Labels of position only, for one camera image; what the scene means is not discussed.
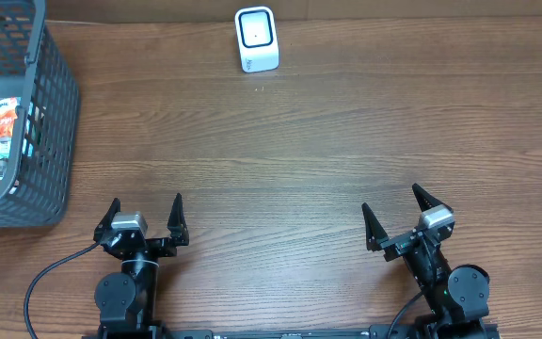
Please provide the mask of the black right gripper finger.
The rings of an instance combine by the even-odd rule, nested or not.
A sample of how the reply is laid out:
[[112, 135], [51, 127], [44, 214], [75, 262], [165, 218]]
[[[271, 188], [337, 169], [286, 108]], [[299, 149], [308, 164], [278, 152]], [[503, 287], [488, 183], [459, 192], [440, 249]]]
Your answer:
[[361, 210], [365, 223], [367, 250], [380, 251], [382, 250], [382, 244], [390, 238], [368, 203], [364, 202], [361, 205]]
[[431, 195], [428, 191], [426, 191], [422, 186], [417, 183], [414, 183], [412, 185], [412, 191], [416, 198], [417, 204], [419, 205], [422, 212], [438, 207], [440, 205], [443, 205], [450, 212], [453, 211], [453, 208], [451, 206]]

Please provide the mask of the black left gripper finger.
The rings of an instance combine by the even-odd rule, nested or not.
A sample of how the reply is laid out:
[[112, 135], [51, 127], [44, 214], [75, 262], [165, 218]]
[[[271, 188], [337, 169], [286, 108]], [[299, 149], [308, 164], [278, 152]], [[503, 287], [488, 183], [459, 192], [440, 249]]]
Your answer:
[[119, 211], [120, 211], [120, 200], [118, 198], [115, 198], [112, 201], [107, 212], [104, 214], [104, 217], [102, 218], [102, 220], [96, 226], [95, 232], [104, 232], [105, 230], [110, 229], [113, 218]]
[[167, 229], [171, 238], [187, 238], [188, 229], [183, 212], [183, 197], [178, 193], [168, 217]]

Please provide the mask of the orange Kleenex tissue pack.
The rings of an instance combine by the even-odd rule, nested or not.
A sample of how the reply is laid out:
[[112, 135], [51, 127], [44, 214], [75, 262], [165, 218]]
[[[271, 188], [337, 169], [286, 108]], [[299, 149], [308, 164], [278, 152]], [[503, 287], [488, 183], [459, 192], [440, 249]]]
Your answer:
[[14, 124], [18, 118], [16, 107], [19, 103], [17, 97], [0, 100], [0, 159], [9, 158]]

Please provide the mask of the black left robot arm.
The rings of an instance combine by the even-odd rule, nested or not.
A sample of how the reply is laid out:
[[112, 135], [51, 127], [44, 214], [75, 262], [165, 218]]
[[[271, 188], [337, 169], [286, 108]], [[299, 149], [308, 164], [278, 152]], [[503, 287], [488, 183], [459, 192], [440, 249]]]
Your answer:
[[120, 260], [120, 271], [97, 284], [94, 301], [100, 310], [99, 338], [169, 338], [170, 330], [154, 315], [157, 277], [161, 258], [177, 255], [189, 244], [178, 194], [167, 221], [168, 235], [148, 238], [148, 224], [141, 212], [123, 212], [114, 199], [94, 230], [93, 239], [109, 255]]

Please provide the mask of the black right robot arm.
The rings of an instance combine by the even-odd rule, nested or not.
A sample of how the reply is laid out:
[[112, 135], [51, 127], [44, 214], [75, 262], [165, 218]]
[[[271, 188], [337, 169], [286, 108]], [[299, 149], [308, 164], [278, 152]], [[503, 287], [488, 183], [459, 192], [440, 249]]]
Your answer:
[[418, 224], [407, 233], [388, 236], [368, 203], [361, 205], [366, 248], [382, 251], [388, 262], [401, 258], [420, 291], [388, 325], [372, 325], [371, 338], [498, 338], [489, 315], [488, 273], [476, 265], [452, 268], [441, 243], [454, 232], [454, 210], [418, 184], [412, 186], [421, 209]]

